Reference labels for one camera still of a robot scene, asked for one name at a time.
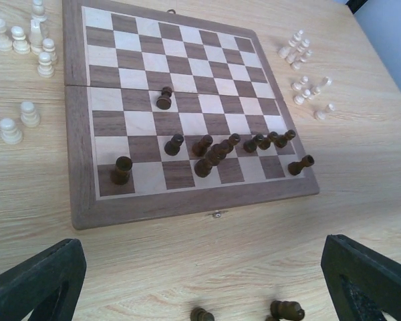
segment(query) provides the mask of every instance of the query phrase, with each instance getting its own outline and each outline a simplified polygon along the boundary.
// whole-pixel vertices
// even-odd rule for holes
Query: wooden table
[[[29,26],[29,0],[0,1],[8,26]],[[0,273],[67,237],[82,241],[88,272],[74,320],[188,320],[194,305],[217,320],[264,320],[272,298],[298,300],[306,320],[336,320],[319,262],[343,233],[401,263],[401,93],[349,9],[331,0],[133,0],[154,9],[254,29],[289,105],[321,187],[305,197],[75,231],[70,221],[61,3],[46,1],[61,61],[50,80],[34,55],[0,52],[0,119],[35,102],[38,128],[16,146],[0,139]],[[294,72],[276,54],[297,29],[311,61]],[[292,102],[291,81],[334,83],[313,104]],[[336,104],[326,121],[315,108]]]

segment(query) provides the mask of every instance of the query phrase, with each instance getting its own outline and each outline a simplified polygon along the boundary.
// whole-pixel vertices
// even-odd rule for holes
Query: chessboard
[[[264,203],[319,192],[311,168],[287,166],[305,151],[247,153],[243,142],[295,130],[254,31],[107,0],[63,0],[70,203],[76,229]],[[173,89],[159,109],[161,89]],[[184,142],[164,152],[172,135]],[[192,145],[232,133],[235,149],[205,178]],[[130,180],[110,180],[116,159]]]

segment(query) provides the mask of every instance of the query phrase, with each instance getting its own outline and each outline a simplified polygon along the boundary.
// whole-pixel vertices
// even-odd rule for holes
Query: wooden chessboard
[[[254,31],[100,0],[63,0],[70,199],[76,229],[212,211],[319,192],[297,137],[285,148],[243,141],[295,126]],[[160,90],[174,89],[169,110]],[[185,142],[164,152],[173,134]],[[210,134],[241,143],[206,178],[191,146]],[[110,171],[134,165],[126,185]]]

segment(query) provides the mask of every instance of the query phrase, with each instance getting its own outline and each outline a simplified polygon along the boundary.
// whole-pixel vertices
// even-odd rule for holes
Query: dark square
[[[182,126],[178,112],[154,112],[153,118],[158,136],[182,134]]]
[[[199,94],[217,95],[219,91],[215,85],[214,78],[193,76]]]
[[[220,39],[215,32],[199,30],[199,33],[204,45],[213,45],[214,47],[221,47]]]
[[[124,112],[92,110],[95,136],[127,136]]]
[[[223,49],[227,63],[235,65],[243,65],[241,52],[232,49]]]
[[[112,21],[113,30],[138,34],[135,18],[112,13]]]
[[[168,72],[146,72],[149,90],[160,90],[171,85],[171,75]]]
[[[172,39],[182,41],[180,27],[177,25],[169,25],[167,23],[159,23],[160,34],[164,39]]]
[[[208,60],[207,53],[203,45],[198,45],[197,43],[184,43],[186,48],[186,53],[188,58]]]
[[[150,37],[148,35],[140,35],[141,51],[150,52],[152,54],[165,54],[162,39]]]
[[[188,160],[163,162],[162,166],[166,189],[194,187],[192,169]]]
[[[100,47],[116,47],[113,30],[86,27],[86,43]]]
[[[294,155],[295,154],[293,144],[291,142],[288,142],[287,146],[285,146],[284,148],[276,147],[276,151],[277,151],[278,155]]]
[[[198,94],[175,92],[174,95],[179,112],[202,112]]]
[[[265,172],[266,179],[278,179],[285,177],[278,156],[260,156],[261,167]]]
[[[229,65],[222,62],[209,62],[215,78],[232,79]]]
[[[92,87],[120,88],[119,68],[89,66]]]
[[[266,76],[261,68],[247,67],[249,79],[252,82],[267,82]]]
[[[116,185],[110,179],[110,174],[114,170],[114,164],[98,165],[98,184],[100,186],[100,196],[123,195],[135,193],[134,179],[130,172],[129,181],[125,185]]]
[[[251,98],[257,97],[254,91],[253,84],[251,82],[235,80],[235,86],[236,89],[238,90],[239,97],[251,97]]]
[[[192,147],[195,143],[200,141],[202,139],[202,135],[185,135],[184,136],[184,141],[186,142],[187,146],[187,152],[188,152],[188,157],[189,159],[201,159],[202,157],[198,157],[195,154],[193,154]]]
[[[258,99],[263,115],[279,116],[279,110],[278,107],[276,106],[276,101],[274,99],[271,98],[258,98]]]
[[[227,126],[226,116],[224,114],[203,114],[208,134],[210,135],[230,135],[229,126]]]
[[[225,114],[243,114],[242,104],[239,97],[220,96],[220,99]]]
[[[132,162],[161,161],[157,136],[128,136],[128,142]]]
[[[123,109],[127,111],[151,112],[150,95],[147,90],[121,89]]]
[[[245,115],[251,134],[263,134],[267,136],[269,129],[267,128],[265,117],[263,115]]]
[[[253,44],[251,43],[250,39],[235,37],[235,40],[236,40],[236,44],[238,45],[239,50],[255,53]]]
[[[144,70],[144,60],[138,51],[116,49],[119,68]]]
[[[225,158],[217,166],[222,184],[243,182],[243,174],[237,158]]]
[[[252,138],[253,135],[241,135],[241,141],[235,146],[236,155],[238,155],[238,157],[258,156],[257,151],[245,152],[245,149],[243,149],[243,143]]]
[[[172,74],[191,75],[192,70],[187,58],[167,56],[169,71]]]

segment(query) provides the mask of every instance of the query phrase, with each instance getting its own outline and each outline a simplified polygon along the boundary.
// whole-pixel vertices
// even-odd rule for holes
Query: light wood tabletop
[[[401,93],[350,10],[331,0],[133,0],[131,4],[254,29],[313,167],[318,196],[76,231],[70,219],[61,2],[45,1],[59,62],[37,75],[32,54],[0,52],[0,119],[29,100],[41,112],[21,144],[0,138],[0,273],[64,238],[78,238],[88,270],[74,320],[264,320],[273,298],[297,300],[306,320],[337,320],[321,268],[327,234],[343,233],[401,263]],[[30,0],[0,1],[26,31]],[[298,29],[311,61],[294,72],[277,50]],[[306,75],[333,84],[311,104],[292,101]],[[313,111],[338,111],[319,122]]]

